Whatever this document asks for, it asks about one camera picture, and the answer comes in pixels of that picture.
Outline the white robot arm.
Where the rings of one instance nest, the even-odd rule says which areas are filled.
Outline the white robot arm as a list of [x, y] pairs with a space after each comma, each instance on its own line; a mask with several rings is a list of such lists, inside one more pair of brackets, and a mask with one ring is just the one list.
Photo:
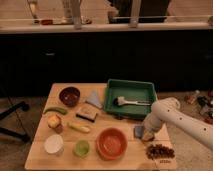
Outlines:
[[180, 102], [173, 97], [155, 101], [143, 121], [147, 132], [157, 133], [165, 122], [171, 123], [213, 151], [213, 126], [180, 111]]

